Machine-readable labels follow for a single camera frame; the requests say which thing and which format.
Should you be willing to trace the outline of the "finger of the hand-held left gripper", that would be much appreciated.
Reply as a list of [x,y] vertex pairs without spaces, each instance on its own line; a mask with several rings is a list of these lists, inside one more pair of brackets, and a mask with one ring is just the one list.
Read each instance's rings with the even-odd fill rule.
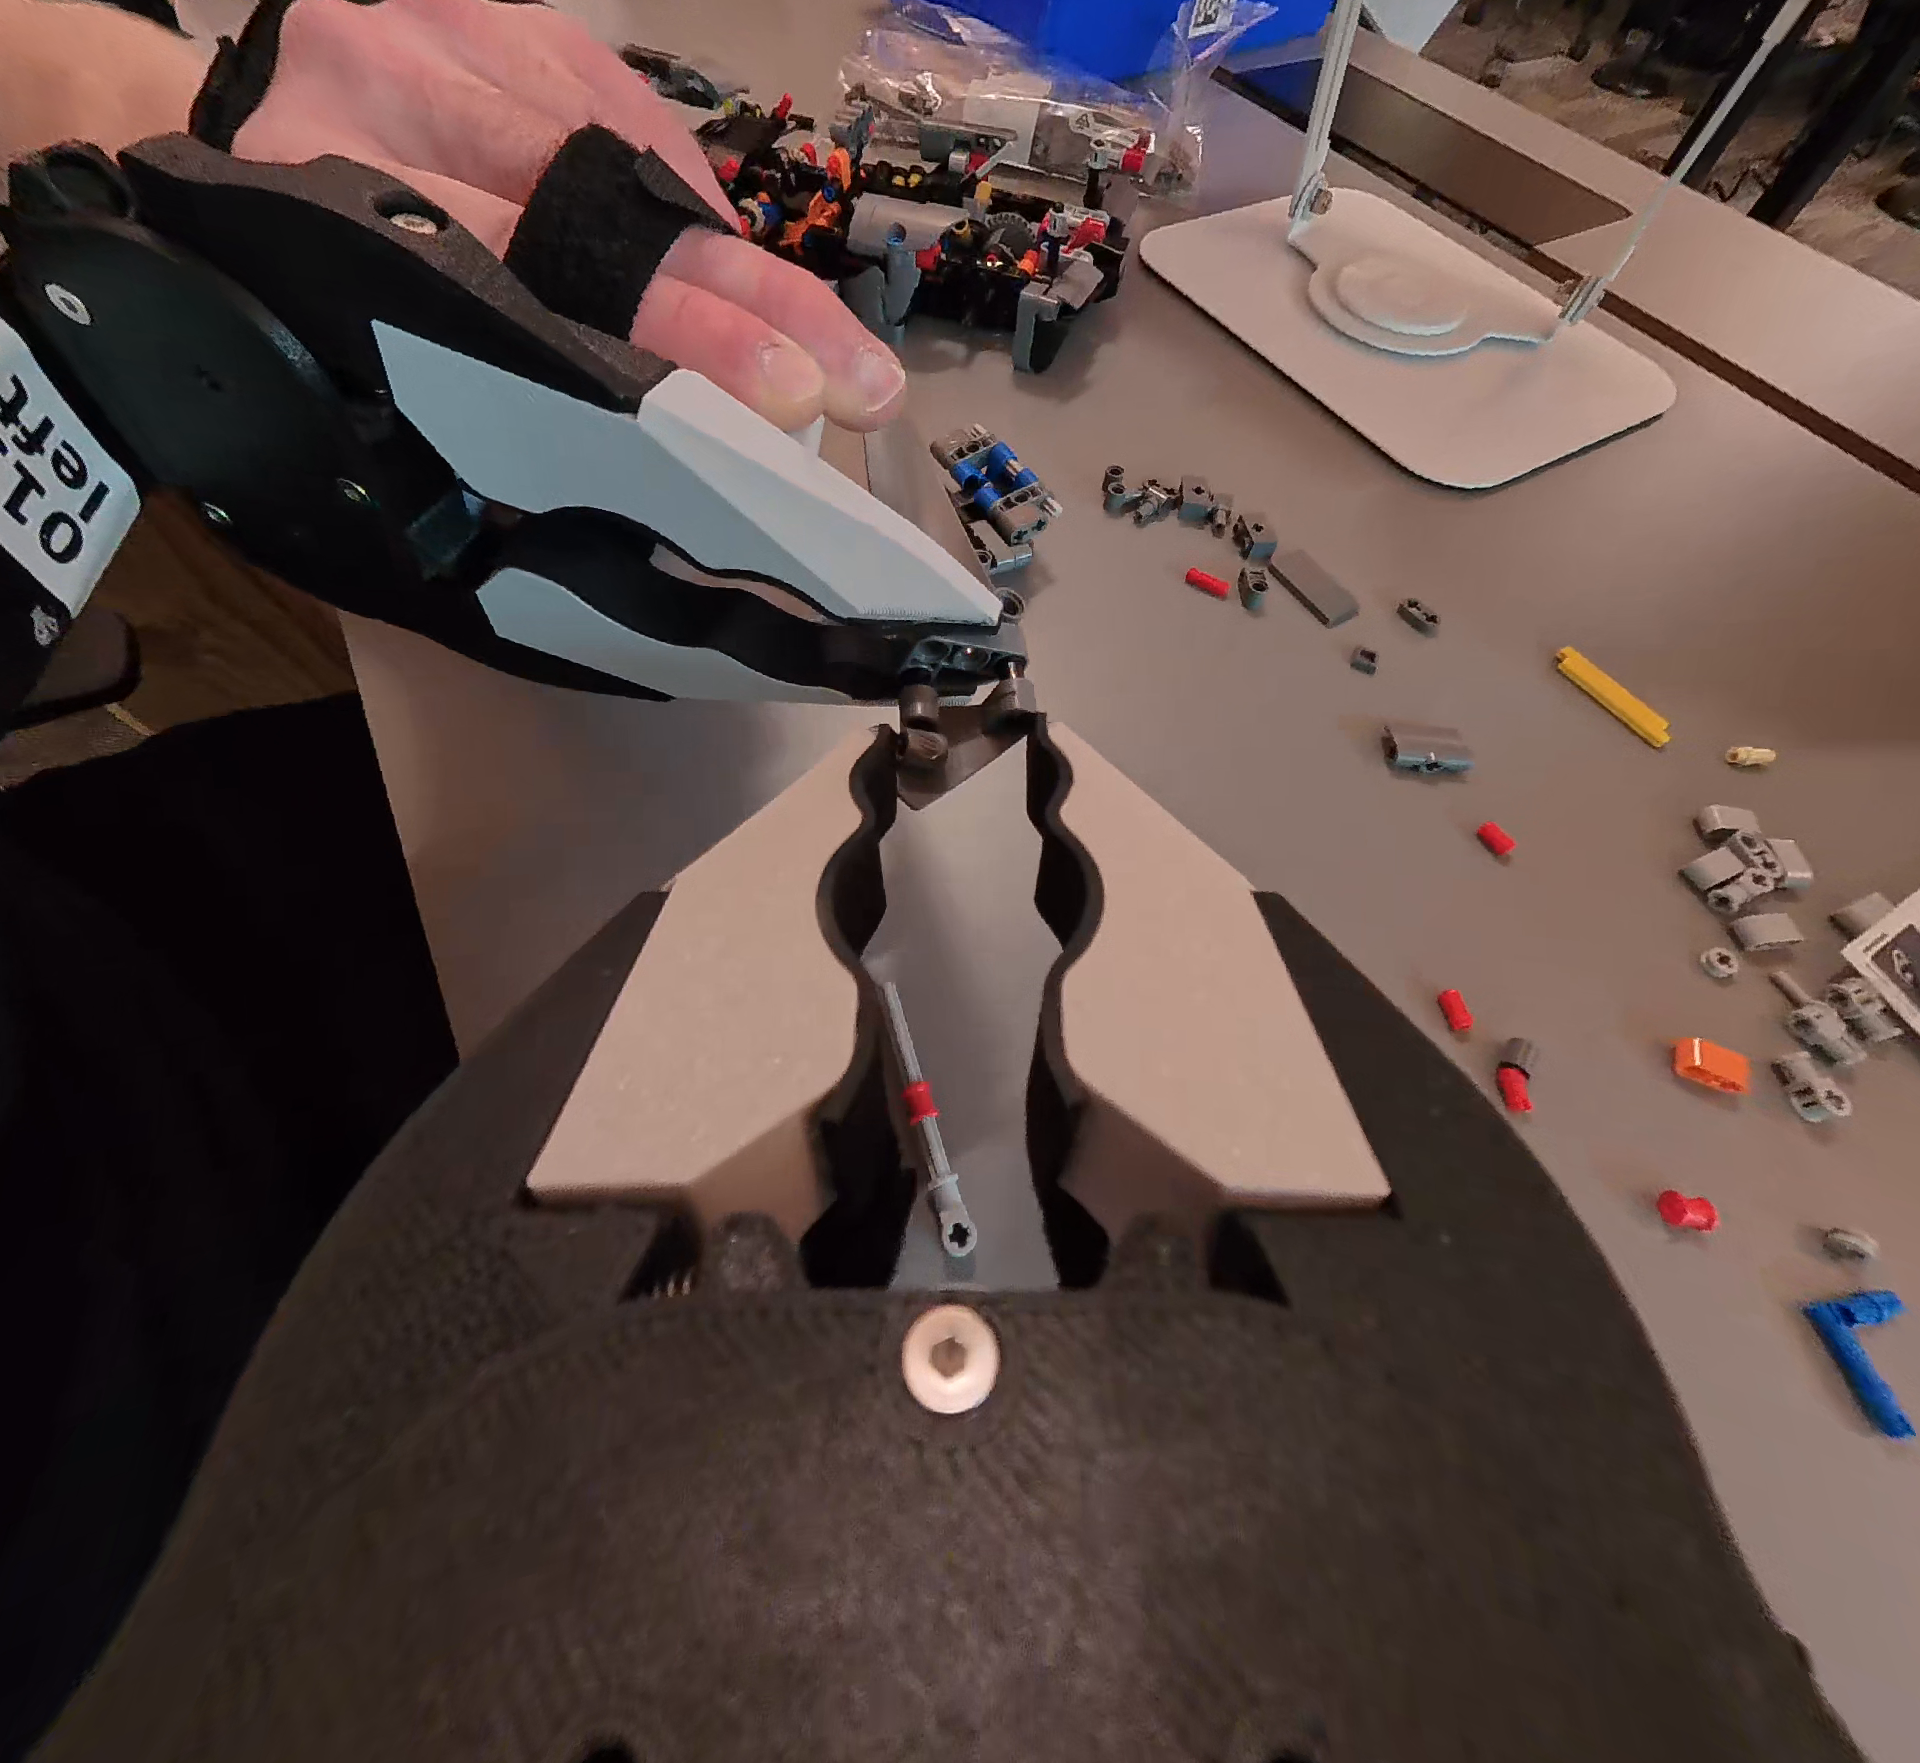
[[904,663],[865,627],[813,620],[750,587],[654,576],[617,617],[550,576],[503,567],[480,609],[503,643],[665,699],[891,702]]
[[1000,623],[971,564],[700,373],[620,410],[383,319],[373,333],[398,407],[490,503],[614,514],[848,623]]

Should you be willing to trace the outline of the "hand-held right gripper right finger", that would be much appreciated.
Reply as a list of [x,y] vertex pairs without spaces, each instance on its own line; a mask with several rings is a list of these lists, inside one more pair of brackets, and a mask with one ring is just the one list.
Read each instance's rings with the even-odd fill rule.
[[1060,723],[1033,727],[1033,822],[1057,942],[1033,1060],[1050,1252],[1381,1207],[1390,1177],[1248,877]]

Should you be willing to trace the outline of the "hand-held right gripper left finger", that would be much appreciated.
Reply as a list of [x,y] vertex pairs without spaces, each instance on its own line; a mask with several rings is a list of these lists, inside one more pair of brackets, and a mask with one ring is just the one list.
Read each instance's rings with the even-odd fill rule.
[[700,1233],[757,1213],[817,1249],[895,1200],[864,947],[887,910],[897,743],[855,727],[665,884],[531,1200],[654,1202]]

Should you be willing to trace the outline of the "long grey lego axle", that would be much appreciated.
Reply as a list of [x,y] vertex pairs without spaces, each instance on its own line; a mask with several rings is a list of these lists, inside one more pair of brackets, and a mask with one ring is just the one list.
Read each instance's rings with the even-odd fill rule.
[[[915,1043],[911,1027],[910,1027],[905,1014],[904,1014],[900,984],[897,983],[878,983],[878,987],[880,987],[880,1014],[887,1017],[887,1034],[888,1034],[891,1047],[895,1047],[895,1062],[900,1064],[900,1084],[905,1079],[925,1079],[924,1060],[918,1054],[918,1043]],[[940,1119],[928,1123],[928,1126],[910,1126],[910,1136],[918,1149],[918,1159],[921,1159],[921,1172],[924,1172],[924,1189],[928,1182],[928,1172],[935,1172],[935,1167],[957,1172],[951,1156],[948,1156]]]

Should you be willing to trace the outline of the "grey blue lego wing assembly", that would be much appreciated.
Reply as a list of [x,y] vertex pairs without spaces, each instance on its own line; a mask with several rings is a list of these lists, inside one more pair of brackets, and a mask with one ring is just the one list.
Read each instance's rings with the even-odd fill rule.
[[971,553],[991,583],[1013,579],[1033,557],[1047,529],[1060,523],[1064,503],[1038,470],[991,429],[970,426],[935,437],[928,453],[945,474]]

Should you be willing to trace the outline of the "dark grey lego panel piece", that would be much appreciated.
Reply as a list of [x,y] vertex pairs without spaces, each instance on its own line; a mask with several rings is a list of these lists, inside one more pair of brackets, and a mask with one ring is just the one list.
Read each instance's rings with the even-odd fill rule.
[[931,683],[905,683],[895,747],[900,802],[925,807],[957,792],[1027,743],[1040,713],[1027,669],[1000,676],[980,699],[948,699]]

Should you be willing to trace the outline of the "lego sticker sheet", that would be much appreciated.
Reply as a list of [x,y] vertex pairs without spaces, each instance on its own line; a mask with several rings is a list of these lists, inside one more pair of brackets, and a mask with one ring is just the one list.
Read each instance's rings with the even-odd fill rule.
[[1843,963],[1875,984],[1910,1027],[1917,1027],[1917,892],[1900,903],[1863,893],[1833,910],[1833,923],[1845,933]]

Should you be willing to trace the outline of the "person's left forearm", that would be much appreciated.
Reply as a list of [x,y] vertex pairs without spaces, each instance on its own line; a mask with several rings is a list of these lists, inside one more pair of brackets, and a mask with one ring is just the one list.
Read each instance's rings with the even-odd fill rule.
[[97,0],[4,0],[4,166],[181,133],[213,47]]

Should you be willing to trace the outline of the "scattered small red lego bushes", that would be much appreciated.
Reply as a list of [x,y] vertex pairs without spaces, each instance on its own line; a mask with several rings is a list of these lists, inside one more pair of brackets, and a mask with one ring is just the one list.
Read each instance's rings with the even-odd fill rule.
[[[1514,836],[1507,834],[1503,826],[1500,826],[1500,822],[1491,822],[1491,820],[1483,820],[1483,822],[1475,827],[1475,836],[1481,839],[1481,844],[1483,844],[1494,860],[1508,860],[1508,856],[1514,853],[1514,849],[1517,849]],[[1475,1030],[1475,1010],[1473,1010],[1473,1006],[1465,1002],[1465,993],[1463,993],[1463,990],[1447,984],[1447,987],[1438,993],[1438,1009],[1440,1009],[1440,1014],[1443,1014],[1443,1020],[1447,1020],[1447,1027],[1448,1027],[1453,1034],[1473,1034],[1473,1030]],[[1534,1103],[1533,1103],[1533,1079],[1534,1079],[1534,1074],[1533,1074],[1533,1076],[1520,1076],[1517,1070],[1497,1067],[1497,1060],[1494,1060],[1497,1097],[1500,1097],[1500,1106],[1503,1106],[1507,1112],[1511,1112],[1511,1113],[1517,1113],[1517,1116],[1534,1112]],[[1690,1193],[1681,1193],[1681,1192],[1673,1192],[1673,1189],[1670,1189],[1670,1192],[1661,1192],[1661,1193],[1655,1196],[1655,1212],[1661,1213],[1663,1223],[1670,1223],[1670,1229],[1677,1229],[1677,1232],[1715,1233],[1715,1232],[1721,1229],[1718,1204],[1715,1204],[1713,1200],[1707,1200],[1707,1196],[1690,1196]]]

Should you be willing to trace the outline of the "large black grey lego model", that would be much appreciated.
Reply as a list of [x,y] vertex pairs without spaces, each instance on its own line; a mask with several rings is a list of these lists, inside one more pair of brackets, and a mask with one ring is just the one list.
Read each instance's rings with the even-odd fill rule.
[[760,103],[680,53],[620,46],[665,100],[707,112],[694,139],[744,240],[837,287],[861,323],[900,342],[915,317],[1010,337],[1021,373],[1043,373],[1073,324],[1110,302],[1125,220],[998,186],[1010,133],[915,116],[853,87],[821,122],[784,93]]

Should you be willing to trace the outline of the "dark grey flat lego tile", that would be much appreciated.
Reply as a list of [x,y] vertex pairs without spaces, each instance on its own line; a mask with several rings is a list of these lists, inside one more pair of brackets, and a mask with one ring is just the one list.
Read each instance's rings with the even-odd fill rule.
[[1277,552],[1268,560],[1268,570],[1290,592],[1290,596],[1294,596],[1325,627],[1340,627],[1361,613],[1357,596],[1307,549]]

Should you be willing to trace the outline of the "clear bag of lego parts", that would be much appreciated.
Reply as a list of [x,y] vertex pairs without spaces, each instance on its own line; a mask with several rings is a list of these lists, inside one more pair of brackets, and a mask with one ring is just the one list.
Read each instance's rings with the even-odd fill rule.
[[1143,192],[1195,187],[1204,127],[1178,86],[1117,86],[931,0],[891,0],[837,64],[843,113],[924,166],[983,160],[1015,176],[1087,180],[1095,162]]

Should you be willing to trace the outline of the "yellow lego axle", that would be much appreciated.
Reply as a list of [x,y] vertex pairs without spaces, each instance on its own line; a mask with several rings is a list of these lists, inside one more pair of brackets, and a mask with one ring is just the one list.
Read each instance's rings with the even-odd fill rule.
[[1605,712],[1611,720],[1627,726],[1627,730],[1651,744],[1651,747],[1670,747],[1673,743],[1673,723],[1667,713],[1655,712],[1641,693],[1627,687],[1617,676],[1603,672],[1593,656],[1577,650],[1575,644],[1563,644],[1555,653],[1555,672],[1573,683],[1577,693],[1593,699],[1600,712]]

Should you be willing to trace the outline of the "blue angled lego beam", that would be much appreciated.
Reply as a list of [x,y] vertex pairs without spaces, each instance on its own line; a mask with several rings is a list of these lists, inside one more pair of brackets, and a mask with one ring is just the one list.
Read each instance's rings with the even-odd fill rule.
[[1915,1440],[1917,1424],[1875,1366],[1867,1336],[1904,1313],[1904,1296],[1888,1287],[1817,1296],[1801,1304],[1801,1316],[1834,1362],[1858,1412],[1867,1416],[1868,1429],[1887,1440]]

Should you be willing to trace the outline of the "person's left hand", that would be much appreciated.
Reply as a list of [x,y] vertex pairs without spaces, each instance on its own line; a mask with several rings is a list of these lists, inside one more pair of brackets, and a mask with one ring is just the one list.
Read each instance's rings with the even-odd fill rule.
[[[583,23],[527,1],[295,0],[274,77],[228,149],[253,162],[373,166],[503,256],[580,126],[658,154],[723,207],[677,109]],[[897,353],[825,283],[744,240],[735,222],[683,229],[638,287],[624,333],[781,432],[814,419],[875,432],[905,397]]]

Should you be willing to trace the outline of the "cluster of dark grey pieces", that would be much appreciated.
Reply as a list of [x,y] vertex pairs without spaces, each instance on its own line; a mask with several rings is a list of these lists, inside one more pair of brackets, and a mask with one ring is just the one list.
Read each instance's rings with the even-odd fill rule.
[[1277,532],[1263,514],[1241,509],[1235,497],[1215,492],[1208,479],[1198,474],[1163,479],[1138,474],[1125,464],[1105,464],[1101,503],[1113,519],[1204,529],[1213,536],[1233,543],[1251,564],[1267,564],[1277,552]]

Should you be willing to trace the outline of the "person's black shirt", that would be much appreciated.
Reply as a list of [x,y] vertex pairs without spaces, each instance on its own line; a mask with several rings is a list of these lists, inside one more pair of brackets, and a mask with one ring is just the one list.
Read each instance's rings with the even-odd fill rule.
[[4,794],[4,1756],[105,1652],[260,1330],[458,1064],[357,693]]

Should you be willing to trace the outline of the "pile of light grey connectors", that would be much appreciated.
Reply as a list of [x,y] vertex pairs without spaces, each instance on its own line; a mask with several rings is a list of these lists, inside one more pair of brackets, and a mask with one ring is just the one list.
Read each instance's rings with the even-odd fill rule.
[[1827,910],[1837,947],[1823,977],[1805,977],[1795,967],[1808,937],[1801,910],[1817,880],[1805,849],[1767,832],[1743,804],[1704,804],[1695,836],[1700,849],[1677,880],[1718,924],[1715,942],[1697,954],[1697,970],[1723,984],[1757,977],[1768,987],[1783,1030],[1768,1076],[1803,1126],[1843,1126],[1855,1113],[1853,1076],[1875,1057],[1917,1040],[1887,997],[1840,957],[1845,933],[1833,910],[1853,899]]

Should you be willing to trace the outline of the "white metal stand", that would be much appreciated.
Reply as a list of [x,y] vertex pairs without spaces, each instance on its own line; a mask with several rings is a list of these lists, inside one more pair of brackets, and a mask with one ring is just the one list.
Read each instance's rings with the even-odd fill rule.
[[1500,489],[1651,426],[1673,377],[1595,327],[1603,294],[1677,187],[1615,256],[1543,294],[1390,197],[1328,183],[1363,0],[1335,0],[1290,197],[1165,222],[1141,259],[1395,464]]

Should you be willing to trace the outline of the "black office chair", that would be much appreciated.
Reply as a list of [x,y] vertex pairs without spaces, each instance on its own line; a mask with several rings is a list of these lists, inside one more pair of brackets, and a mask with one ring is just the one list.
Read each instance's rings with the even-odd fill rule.
[[1593,86],[1621,96],[1667,96],[1673,59],[1655,53],[1661,0],[1488,0],[1491,62],[1561,59],[1587,72]]

